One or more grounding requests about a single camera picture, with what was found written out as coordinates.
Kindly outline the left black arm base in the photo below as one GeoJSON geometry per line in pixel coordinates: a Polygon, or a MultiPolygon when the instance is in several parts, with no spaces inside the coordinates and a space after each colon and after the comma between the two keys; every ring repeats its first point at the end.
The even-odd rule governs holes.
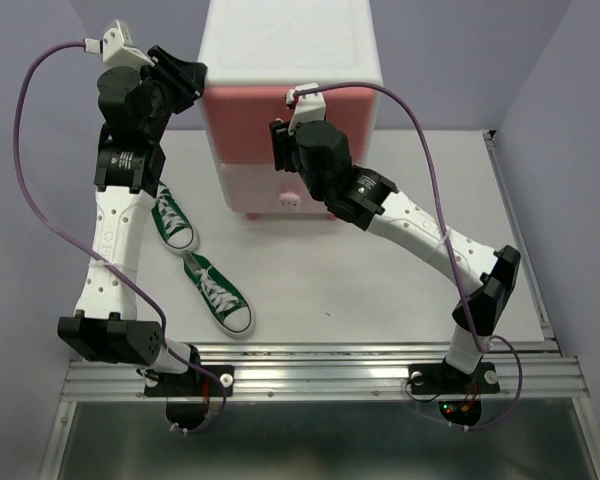
{"type": "Polygon", "coordinates": [[[185,374],[157,373],[137,369],[145,381],[144,396],[165,399],[165,417],[173,432],[183,435],[212,428],[233,395],[233,365],[205,365],[219,382],[196,371],[185,374]]]}

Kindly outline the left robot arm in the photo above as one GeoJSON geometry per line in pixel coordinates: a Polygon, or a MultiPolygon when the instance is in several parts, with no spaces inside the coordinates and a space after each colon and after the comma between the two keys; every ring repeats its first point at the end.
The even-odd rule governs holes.
{"type": "Polygon", "coordinates": [[[203,371],[190,346],[166,338],[166,321],[141,320],[136,284],[142,236],[165,163],[160,142],[170,117],[201,98],[207,68],[159,46],[147,64],[108,68],[97,80],[104,118],[94,177],[96,225],[75,312],[59,337],[88,361],[128,364],[157,374],[179,393],[195,392],[203,371]]]}

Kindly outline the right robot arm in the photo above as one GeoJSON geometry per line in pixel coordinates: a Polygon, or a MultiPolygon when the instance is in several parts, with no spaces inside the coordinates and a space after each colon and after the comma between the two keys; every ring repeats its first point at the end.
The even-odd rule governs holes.
{"type": "Polygon", "coordinates": [[[440,378],[452,390],[471,384],[515,289],[520,252],[511,245],[485,246],[441,226],[394,182],[354,164],[347,136],[327,121],[293,129],[275,120],[269,131],[275,169],[297,174],[330,214],[404,248],[461,287],[440,378]]]}

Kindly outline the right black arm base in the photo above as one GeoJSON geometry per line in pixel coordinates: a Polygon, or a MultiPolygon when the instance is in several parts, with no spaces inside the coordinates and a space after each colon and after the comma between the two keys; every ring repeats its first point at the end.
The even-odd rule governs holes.
{"type": "Polygon", "coordinates": [[[476,427],[481,419],[480,396],[501,392],[493,363],[480,362],[473,373],[466,374],[444,361],[411,366],[404,390],[416,402],[436,402],[444,420],[466,428],[476,427]]]}

